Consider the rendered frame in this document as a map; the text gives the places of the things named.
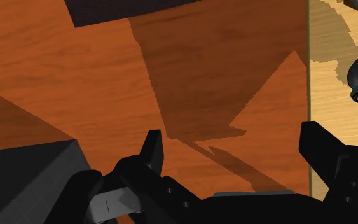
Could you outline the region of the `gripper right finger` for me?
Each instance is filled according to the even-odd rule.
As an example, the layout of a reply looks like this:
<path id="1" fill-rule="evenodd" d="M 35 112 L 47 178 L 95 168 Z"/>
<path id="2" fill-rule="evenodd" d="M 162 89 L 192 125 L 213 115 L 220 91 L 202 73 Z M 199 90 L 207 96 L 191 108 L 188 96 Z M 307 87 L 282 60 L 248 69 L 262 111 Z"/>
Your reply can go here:
<path id="1" fill-rule="evenodd" d="M 321 218 L 330 224 L 358 224 L 358 146 L 307 121 L 301 124 L 299 152 L 328 187 Z"/>

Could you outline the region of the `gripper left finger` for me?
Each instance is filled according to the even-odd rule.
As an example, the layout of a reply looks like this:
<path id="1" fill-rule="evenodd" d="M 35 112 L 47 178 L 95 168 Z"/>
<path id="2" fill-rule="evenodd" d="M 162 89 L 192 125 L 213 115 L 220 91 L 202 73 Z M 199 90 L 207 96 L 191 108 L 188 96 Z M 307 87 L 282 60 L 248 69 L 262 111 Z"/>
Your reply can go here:
<path id="1" fill-rule="evenodd" d="M 121 159 L 113 172 L 139 199 L 141 210 L 131 212 L 135 224 L 207 224 L 200 198 L 170 176 L 161 176 L 162 134 L 150 130 L 141 152 Z"/>

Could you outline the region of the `orange wooden table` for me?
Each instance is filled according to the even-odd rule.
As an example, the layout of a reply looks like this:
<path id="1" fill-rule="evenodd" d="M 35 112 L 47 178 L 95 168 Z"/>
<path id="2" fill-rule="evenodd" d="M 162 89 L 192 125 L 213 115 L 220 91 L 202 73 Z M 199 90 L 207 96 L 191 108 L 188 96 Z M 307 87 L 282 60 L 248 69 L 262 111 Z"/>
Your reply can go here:
<path id="1" fill-rule="evenodd" d="M 1 147 L 67 136 L 109 172 L 161 129 L 199 197 L 308 193 L 305 0 L 201 0 L 75 28 L 64 0 L 0 0 Z"/>

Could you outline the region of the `black box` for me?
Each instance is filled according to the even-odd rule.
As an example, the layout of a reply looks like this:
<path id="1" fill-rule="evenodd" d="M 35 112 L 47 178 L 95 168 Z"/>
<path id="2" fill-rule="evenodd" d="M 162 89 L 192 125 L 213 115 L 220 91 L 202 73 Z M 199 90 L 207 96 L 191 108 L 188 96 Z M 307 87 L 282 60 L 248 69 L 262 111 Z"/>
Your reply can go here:
<path id="1" fill-rule="evenodd" d="M 89 168 L 75 139 L 0 150 L 0 224 L 43 224 L 68 179 Z"/>

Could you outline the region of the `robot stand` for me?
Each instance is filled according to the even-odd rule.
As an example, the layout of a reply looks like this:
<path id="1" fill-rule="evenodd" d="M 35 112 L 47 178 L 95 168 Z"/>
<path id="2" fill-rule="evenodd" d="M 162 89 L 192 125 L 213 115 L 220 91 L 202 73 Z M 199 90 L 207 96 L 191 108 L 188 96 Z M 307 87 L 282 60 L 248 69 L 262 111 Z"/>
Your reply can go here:
<path id="1" fill-rule="evenodd" d="M 75 27 L 153 13 L 200 0 L 64 0 Z"/>

